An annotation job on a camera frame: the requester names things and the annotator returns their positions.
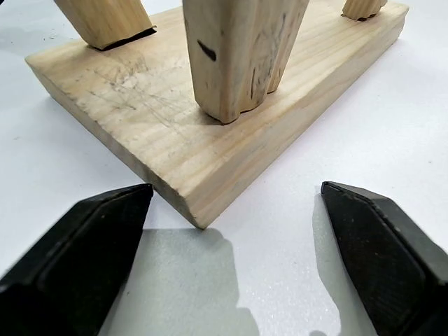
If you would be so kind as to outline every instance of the white surface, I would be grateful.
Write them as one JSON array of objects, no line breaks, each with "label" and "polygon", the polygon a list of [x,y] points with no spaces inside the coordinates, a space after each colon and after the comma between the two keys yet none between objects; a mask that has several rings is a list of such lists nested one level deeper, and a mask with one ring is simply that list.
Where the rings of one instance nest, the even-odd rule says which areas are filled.
[{"label": "white surface", "polygon": [[[406,2],[400,40],[209,230],[155,196],[103,336],[375,334],[316,195],[325,180],[388,195],[448,250],[448,3]],[[141,182],[23,61],[74,38],[52,1],[0,6],[0,274],[76,201]]]}]

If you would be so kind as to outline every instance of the wood grain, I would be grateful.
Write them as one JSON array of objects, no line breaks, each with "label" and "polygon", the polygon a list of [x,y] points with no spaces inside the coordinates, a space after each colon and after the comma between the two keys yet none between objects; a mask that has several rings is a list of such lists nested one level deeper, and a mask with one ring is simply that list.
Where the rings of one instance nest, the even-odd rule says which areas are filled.
[{"label": "wood grain", "polygon": [[283,76],[309,0],[183,0],[196,102],[231,123]]},{"label": "wood grain", "polygon": [[342,13],[353,20],[368,19],[386,4],[387,0],[346,0]]},{"label": "wood grain", "polygon": [[76,41],[27,62],[64,108],[205,228],[397,39],[408,11],[388,3],[357,22],[341,7],[310,2],[279,89],[229,125],[195,102],[181,8],[155,15],[158,32],[123,47]]},{"label": "wood grain", "polygon": [[100,50],[153,27],[140,0],[55,0],[83,40]]}]

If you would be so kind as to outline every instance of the wooden base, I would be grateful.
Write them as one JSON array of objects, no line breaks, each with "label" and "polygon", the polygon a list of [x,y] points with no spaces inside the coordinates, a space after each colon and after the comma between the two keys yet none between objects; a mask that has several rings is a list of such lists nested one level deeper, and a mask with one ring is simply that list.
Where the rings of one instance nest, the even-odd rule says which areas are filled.
[{"label": "wooden base", "polygon": [[77,41],[27,62],[47,91],[193,225],[207,227],[399,36],[408,7],[366,22],[311,0],[279,89],[221,125],[195,103],[181,8],[106,52]]}]

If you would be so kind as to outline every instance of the black rubber pad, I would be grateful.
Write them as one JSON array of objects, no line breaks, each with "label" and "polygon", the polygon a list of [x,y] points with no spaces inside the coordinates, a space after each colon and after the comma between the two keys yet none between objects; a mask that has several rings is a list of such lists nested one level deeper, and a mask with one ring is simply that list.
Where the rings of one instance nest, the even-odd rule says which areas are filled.
[{"label": "black rubber pad", "polygon": [[346,270],[378,335],[448,335],[445,252],[387,197],[332,182],[321,192]]},{"label": "black rubber pad", "polygon": [[0,333],[97,335],[131,269],[152,196],[150,185],[137,185],[67,212],[0,280]]}]

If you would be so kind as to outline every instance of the black clamp jaw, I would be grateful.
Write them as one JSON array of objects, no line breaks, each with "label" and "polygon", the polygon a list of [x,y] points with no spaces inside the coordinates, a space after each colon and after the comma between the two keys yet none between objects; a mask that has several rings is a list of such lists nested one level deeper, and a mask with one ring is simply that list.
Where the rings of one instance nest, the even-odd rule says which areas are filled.
[{"label": "black clamp jaw", "polygon": [[339,251],[379,336],[448,336],[448,256],[391,199],[324,182]]},{"label": "black clamp jaw", "polygon": [[77,203],[0,280],[5,336],[95,336],[125,282],[153,196],[148,184]]}]

